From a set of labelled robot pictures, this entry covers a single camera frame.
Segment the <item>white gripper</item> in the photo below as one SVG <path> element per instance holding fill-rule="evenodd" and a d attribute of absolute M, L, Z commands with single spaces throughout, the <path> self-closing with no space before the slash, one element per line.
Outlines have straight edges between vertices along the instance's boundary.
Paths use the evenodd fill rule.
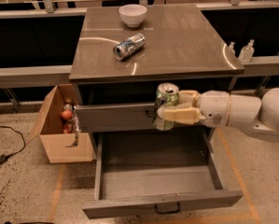
<path fill-rule="evenodd" d="M 189 107 L 164 106 L 157 113 L 161 119 L 192 125 L 197 122 L 216 128 L 227 124 L 230 111 L 230 95 L 224 91 L 207 91 L 199 94 L 194 90 L 178 93 L 178 103 Z"/>

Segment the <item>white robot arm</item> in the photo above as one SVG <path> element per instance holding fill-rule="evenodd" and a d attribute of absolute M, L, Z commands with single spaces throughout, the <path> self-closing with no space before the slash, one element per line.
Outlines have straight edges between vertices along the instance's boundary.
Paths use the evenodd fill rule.
<path fill-rule="evenodd" d="M 160 118 L 209 128 L 232 127 L 267 142 L 279 142 L 279 88 L 257 96 L 225 91 L 180 91 L 177 105 L 162 105 Z"/>

